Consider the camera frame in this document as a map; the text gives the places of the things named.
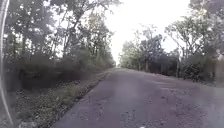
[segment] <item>grassy verge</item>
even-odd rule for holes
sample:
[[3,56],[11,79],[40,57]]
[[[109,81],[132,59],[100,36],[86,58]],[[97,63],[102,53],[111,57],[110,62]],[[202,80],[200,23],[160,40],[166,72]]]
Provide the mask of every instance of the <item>grassy verge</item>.
[[35,93],[20,91],[14,104],[20,127],[47,128],[65,114],[79,99],[104,79],[109,70],[80,82],[63,83],[54,89]]

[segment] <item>dirt shoulder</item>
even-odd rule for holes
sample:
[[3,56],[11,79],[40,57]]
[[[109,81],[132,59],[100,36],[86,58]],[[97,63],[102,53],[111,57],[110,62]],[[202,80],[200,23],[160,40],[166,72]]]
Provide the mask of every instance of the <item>dirt shoulder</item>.
[[57,88],[38,92],[18,91],[13,95],[11,107],[16,123],[21,128],[47,128],[59,120],[77,101],[107,77],[113,69],[92,74],[90,77]]

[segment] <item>tree trunk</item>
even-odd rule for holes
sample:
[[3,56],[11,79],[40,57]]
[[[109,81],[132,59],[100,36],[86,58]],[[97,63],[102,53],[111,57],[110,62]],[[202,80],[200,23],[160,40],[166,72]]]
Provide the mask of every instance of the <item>tree trunk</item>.
[[78,23],[79,23],[79,21],[80,21],[80,19],[81,19],[81,17],[83,16],[83,14],[84,14],[84,12],[82,12],[81,14],[80,14],[80,16],[77,18],[77,20],[76,20],[76,22],[73,24],[73,26],[72,26],[72,28],[74,29],[74,31],[71,31],[71,30],[69,30],[69,34],[68,34],[68,40],[66,41],[66,43],[64,44],[64,50],[66,51],[67,50],[67,48],[68,48],[68,45],[69,45],[69,43],[70,43],[70,41],[71,41],[71,39],[72,39],[72,33],[76,33],[76,26],[78,25]]
[[163,65],[160,66],[160,74],[163,74]]
[[26,36],[23,36],[23,40],[22,40],[22,54],[21,54],[23,60],[25,59],[26,40],[27,40],[27,37]]
[[16,59],[16,36],[13,36],[13,58]]
[[65,41],[64,46],[63,46],[63,55],[62,55],[63,58],[64,58],[65,55],[66,55],[66,51],[67,51],[67,43],[66,43],[66,41]]
[[55,53],[56,48],[57,48],[57,46],[55,45],[55,46],[54,46],[53,53]]
[[146,61],[146,63],[145,63],[145,71],[149,72],[149,63],[148,63],[148,61]]
[[96,60],[99,61],[100,60],[100,49],[97,50],[97,55],[96,55]]
[[180,64],[179,64],[179,61],[177,60],[177,69],[176,69],[176,77],[179,78],[179,67],[180,67]]
[[39,49],[39,53],[42,53],[42,51],[43,51],[43,46],[44,46],[44,43],[45,43],[45,38],[46,38],[46,34],[44,33],[44,35],[43,35],[43,40],[42,40],[42,42],[40,42],[40,49]]
[[138,70],[140,71],[141,70],[141,63],[138,62]]
[[31,51],[29,53],[29,61],[31,61],[33,53],[35,54],[37,51],[37,47],[35,47],[35,48],[33,48],[33,47],[35,47],[35,46],[33,45],[32,41],[31,41]]

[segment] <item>asphalt road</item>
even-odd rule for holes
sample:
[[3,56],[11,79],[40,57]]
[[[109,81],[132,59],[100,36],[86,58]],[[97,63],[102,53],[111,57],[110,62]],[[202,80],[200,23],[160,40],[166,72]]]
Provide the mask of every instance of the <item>asphalt road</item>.
[[224,89],[117,70],[54,128],[223,128]]

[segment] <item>paved path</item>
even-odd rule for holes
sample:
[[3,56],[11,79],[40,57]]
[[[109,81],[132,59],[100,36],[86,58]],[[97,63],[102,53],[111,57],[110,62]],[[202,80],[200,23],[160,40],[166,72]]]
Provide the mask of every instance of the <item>paved path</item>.
[[54,128],[223,128],[224,90],[117,70]]

